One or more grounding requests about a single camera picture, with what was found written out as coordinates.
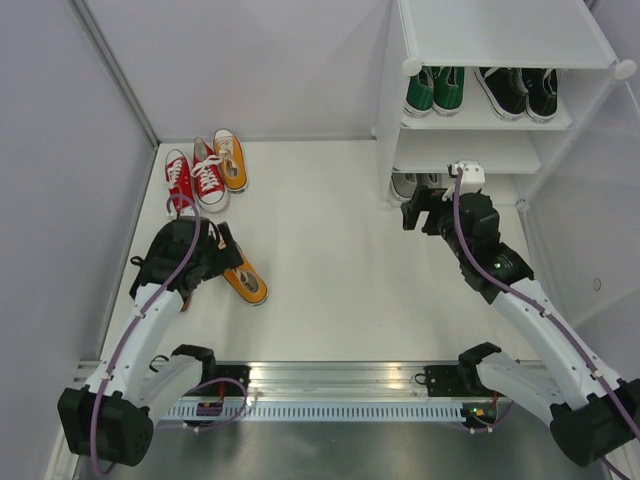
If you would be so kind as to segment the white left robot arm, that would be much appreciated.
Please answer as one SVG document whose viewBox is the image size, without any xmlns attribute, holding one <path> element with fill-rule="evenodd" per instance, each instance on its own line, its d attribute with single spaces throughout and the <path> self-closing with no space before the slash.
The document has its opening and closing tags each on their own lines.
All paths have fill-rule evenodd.
<svg viewBox="0 0 640 480">
<path fill-rule="evenodd" d="M 57 410 L 71 453 L 138 465 L 156 425 L 181 397 L 206 396 L 218 384 L 212 349 L 182 344 L 156 373 L 149 370 L 170 324 L 196 288 L 243 263 L 229 225 L 181 217 L 156 234 L 130 293 L 134 304 L 120 338 L 79 388 L 66 388 Z"/>
</svg>

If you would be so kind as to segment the green sneaker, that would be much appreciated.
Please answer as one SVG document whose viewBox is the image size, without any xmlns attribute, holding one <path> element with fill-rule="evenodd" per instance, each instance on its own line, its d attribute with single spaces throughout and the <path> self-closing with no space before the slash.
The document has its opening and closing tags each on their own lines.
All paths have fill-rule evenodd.
<svg viewBox="0 0 640 480">
<path fill-rule="evenodd" d="M 434 67 L 435 112 L 441 116 L 456 115 L 463 103 L 465 69 L 463 67 Z"/>
<path fill-rule="evenodd" d="M 413 118 L 424 118 L 431 113 L 434 103 L 434 77 L 432 69 L 423 66 L 409 79 L 404 112 Z"/>
</svg>

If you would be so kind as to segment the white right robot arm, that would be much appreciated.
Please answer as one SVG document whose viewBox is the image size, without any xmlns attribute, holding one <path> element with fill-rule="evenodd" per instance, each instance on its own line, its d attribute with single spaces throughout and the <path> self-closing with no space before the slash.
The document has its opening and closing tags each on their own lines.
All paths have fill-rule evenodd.
<svg viewBox="0 0 640 480">
<path fill-rule="evenodd" d="M 528 263 L 501 239 L 500 215 L 482 192 L 418 186 L 401 206 L 403 227 L 442 238 L 470 288 L 526 338 L 544 379 L 485 342 L 458 357 L 456 381 L 469 394 L 497 392 L 544 423 L 574 464 L 605 462 L 639 437 L 639 382 L 626 381 L 579 339 Z"/>
</svg>

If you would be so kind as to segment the grey sneaker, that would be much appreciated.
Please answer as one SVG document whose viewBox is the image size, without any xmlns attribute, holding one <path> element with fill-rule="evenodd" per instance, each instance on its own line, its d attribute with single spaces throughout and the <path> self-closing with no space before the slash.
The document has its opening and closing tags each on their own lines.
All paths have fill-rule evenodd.
<svg viewBox="0 0 640 480">
<path fill-rule="evenodd" d="M 393 172 L 391 175 L 391 191 L 400 202 L 410 200 L 416 186 L 417 178 L 413 173 Z"/>
<path fill-rule="evenodd" d="M 416 175 L 416 181 L 420 186 L 429 188 L 440 188 L 442 184 L 441 175 L 438 173 L 419 173 Z"/>
</svg>

